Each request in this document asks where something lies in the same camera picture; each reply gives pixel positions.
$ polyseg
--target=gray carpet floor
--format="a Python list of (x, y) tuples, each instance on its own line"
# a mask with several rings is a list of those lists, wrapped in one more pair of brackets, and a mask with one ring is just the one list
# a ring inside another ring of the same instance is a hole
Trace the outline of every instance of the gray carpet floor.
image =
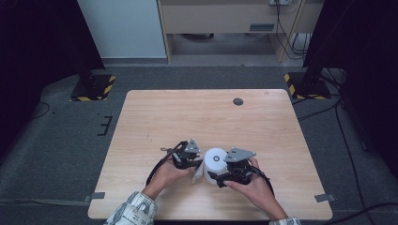
[[(72, 102), (69, 95), (77, 76), (48, 85), (8, 158), (0, 167), (0, 200), (50, 199), (81, 202), (96, 187), (102, 163), (112, 140), (117, 118), (130, 90), (137, 89), (286, 89), (283, 75), (299, 67), (108, 67), (116, 76), (103, 101)], [(337, 90), (330, 86), (332, 94)], [(333, 106), (339, 100), (304, 100), (294, 105), (298, 118)], [(377, 153), (362, 150), (360, 137), (348, 113), (338, 107), (359, 187), (366, 206), (398, 203), (398, 180)], [(98, 136), (113, 120), (106, 136)], [(333, 219), (359, 212), (363, 207), (353, 167), (334, 109), (300, 122), (326, 193), (333, 194)], [(87, 216), (88, 206), (54, 206), (1, 203), (0, 224), (102, 224)], [(398, 224), (398, 207), (369, 212), (375, 224)], [(326, 221), (302, 221), (324, 224)], [(156, 224), (188, 222), (156, 221)], [(213, 224), (191, 222), (190, 224)], [(339, 224), (372, 224), (361, 214)]]

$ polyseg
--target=white cylindrical object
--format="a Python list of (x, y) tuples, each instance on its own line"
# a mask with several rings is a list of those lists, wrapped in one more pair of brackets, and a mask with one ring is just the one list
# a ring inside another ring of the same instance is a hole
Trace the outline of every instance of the white cylindrical object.
[(211, 179), (208, 172), (216, 173), (221, 175), (227, 173), (226, 162), (224, 161), (227, 153), (221, 148), (211, 148), (205, 154), (204, 159), (204, 174), (205, 179), (212, 185), (217, 185), (217, 181)]

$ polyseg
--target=patterned sleeve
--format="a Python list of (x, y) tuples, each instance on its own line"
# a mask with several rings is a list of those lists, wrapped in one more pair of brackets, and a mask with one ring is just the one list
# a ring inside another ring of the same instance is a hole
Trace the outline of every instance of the patterned sleeve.
[(296, 217), (290, 217), (277, 221), (271, 221), (268, 225), (301, 225), (301, 222)]
[(153, 225), (158, 206), (145, 194), (135, 191), (105, 221), (104, 225)]

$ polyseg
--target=white wall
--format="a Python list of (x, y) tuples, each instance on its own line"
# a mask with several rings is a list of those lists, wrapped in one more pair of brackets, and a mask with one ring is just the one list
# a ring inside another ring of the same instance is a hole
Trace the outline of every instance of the white wall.
[(78, 0), (102, 58), (166, 58), (156, 0)]

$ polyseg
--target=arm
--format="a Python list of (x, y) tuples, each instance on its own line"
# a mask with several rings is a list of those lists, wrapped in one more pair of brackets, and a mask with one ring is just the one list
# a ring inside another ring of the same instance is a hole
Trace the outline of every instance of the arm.
[(159, 167), (152, 181), (142, 190), (135, 191), (106, 220), (104, 225), (153, 224), (153, 217), (158, 211), (155, 200), (158, 195), (179, 178), (190, 174), (194, 168), (177, 169), (170, 160)]
[[(258, 162), (255, 158), (251, 157), (249, 158), (249, 161), (254, 167), (259, 168)], [(241, 185), (234, 181), (225, 181), (225, 184), (231, 189), (246, 196), (254, 206), (263, 210), (269, 216), (269, 219), (272, 220), (269, 225), (282, 225), (284, 224), (284, 221), (286, 221), (287, 224), (287, 220), (292, 220), (294, 222), (289, 224), (300, 224), (297, 218), (289, 218), (287, 216), (283, 208), (273, 196), (266, 181), (257, 174), (252, 175), (252, 181), (248, 185)]]

